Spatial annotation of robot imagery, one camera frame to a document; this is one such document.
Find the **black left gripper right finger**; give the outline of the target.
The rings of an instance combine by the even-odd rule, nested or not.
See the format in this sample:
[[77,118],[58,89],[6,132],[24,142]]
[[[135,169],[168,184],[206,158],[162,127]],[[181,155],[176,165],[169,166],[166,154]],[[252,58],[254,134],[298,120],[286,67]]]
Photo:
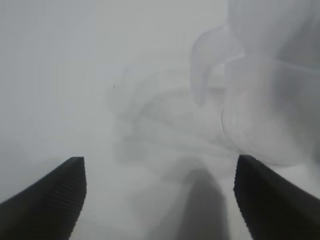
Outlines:
[[252,239],[320,238],[320,200],[254,157],[238,157],[233,192]]

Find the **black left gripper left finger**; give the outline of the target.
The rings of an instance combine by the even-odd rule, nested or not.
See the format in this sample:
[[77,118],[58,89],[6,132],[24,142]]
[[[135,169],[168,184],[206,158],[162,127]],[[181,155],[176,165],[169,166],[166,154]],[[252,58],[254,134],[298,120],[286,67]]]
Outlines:
[[71,157],[0,204],[0,238],[68,240],[86,194],[85,159]]

